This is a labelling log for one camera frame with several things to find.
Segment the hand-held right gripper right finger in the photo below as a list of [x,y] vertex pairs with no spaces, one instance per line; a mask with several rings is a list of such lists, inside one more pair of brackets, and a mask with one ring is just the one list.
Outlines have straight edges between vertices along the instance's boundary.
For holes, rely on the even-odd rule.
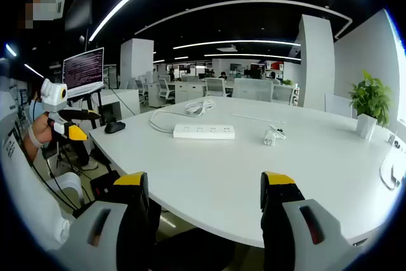
[[366,251],[350,243],[341,224],[314,199],[305,199],[287,175],[261,174],[264,270],[346,270]]

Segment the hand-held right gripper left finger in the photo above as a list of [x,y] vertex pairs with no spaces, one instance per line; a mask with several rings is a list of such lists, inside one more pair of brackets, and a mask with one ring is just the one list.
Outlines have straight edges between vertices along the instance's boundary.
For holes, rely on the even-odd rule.
[[114,171],[91,187],[95,199],[76,216],[59,263],[65,270],[148,270],[153,237],[147,173]]

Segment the person's left hand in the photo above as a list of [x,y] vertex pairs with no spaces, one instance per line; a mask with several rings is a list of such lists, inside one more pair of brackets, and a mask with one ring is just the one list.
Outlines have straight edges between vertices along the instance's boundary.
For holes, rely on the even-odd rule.
[[38,116],[32,123],[32,130],[37,141],[41,144],[52,140],[52,128],[48,125],[48,112]]

